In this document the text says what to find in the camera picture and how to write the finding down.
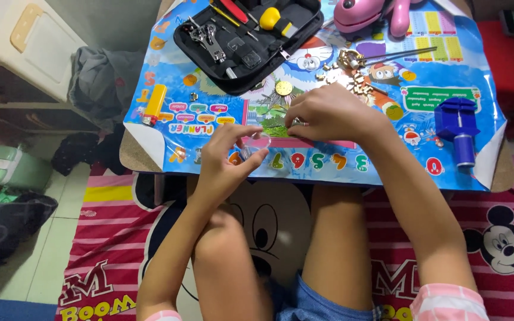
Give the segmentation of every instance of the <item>blue shorts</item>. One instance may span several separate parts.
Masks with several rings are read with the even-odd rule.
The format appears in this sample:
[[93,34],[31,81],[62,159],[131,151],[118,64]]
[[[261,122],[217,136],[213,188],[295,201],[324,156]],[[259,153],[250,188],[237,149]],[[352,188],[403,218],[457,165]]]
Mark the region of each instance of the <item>blue shorts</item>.
[[382,316],[382,307],[359,311],[324,298],[304,283],[300,273],[296,274],[295,286],[290,294],[272,281],[271,296],[276,321],[377,321]]

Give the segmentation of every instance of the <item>pink sleeve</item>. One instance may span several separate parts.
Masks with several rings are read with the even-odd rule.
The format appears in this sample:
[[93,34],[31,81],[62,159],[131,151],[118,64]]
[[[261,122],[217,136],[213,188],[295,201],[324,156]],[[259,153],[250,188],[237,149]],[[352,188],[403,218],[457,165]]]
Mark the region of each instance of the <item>pink sleeve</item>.
[[488,321],[479,293],[453,284],[426,284],[410,304],[413,321]]
[[182,321],[180,315],[173,310],[158,311],[144,321]]

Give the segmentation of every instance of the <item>gold watch dial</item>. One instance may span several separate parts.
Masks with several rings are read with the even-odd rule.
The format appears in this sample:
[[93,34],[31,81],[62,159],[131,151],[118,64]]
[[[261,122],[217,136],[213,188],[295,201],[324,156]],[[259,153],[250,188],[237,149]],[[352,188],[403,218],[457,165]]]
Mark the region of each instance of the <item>gold watch dial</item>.
[[289,95],[292,92],[292,84],[288,81],[280,81],[275,84],[275,91],[281,96]]

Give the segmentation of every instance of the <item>table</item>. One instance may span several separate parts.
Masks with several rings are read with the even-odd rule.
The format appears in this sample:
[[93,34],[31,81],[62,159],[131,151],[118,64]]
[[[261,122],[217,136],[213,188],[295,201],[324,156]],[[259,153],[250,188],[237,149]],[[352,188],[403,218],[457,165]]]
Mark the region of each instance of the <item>table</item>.
[[[158,12],[158,19],[163,16],[172,3],[173,0],[162,0],[160,10]],[[465,4],[464,0],[454,0],[453,4],[469,14],[469,8]],[[153,174],[161,172],[160,168],[148,156],[146,151],[127,131],[125,132],[120,145],[120,162],[133,171],[149,172]],[[504,140],[497,158],[491,192],[496,193],[506,191],[512,187],[513,183],[514,168],[511,153],[508,143]]]

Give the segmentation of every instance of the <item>child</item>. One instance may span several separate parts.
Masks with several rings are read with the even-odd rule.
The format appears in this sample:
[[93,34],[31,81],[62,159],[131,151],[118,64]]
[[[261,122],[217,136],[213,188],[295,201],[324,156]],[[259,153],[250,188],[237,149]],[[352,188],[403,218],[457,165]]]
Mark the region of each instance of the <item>child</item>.
[[[354,141],[374,164],[396,218],[410,238],[421,288],[414,320],[488,320],[467,259],[463,233],[437,186],[381,112],[338,83],[291,103],[289,135]],[[268,151],[234,166],[229,149],[256,126],[220,126],[202,150],[195,192],[150,262],[138,291],[138,321],[177,321],[176,296],[191,256],[205,321],[377,320],[362,197],[350,187],[315,186],[311,245],[297,275],[295,297],[275,309],[253,267],[241,225],[223,202],[257,169]],[[415,202],[411,195],[420,195]]]

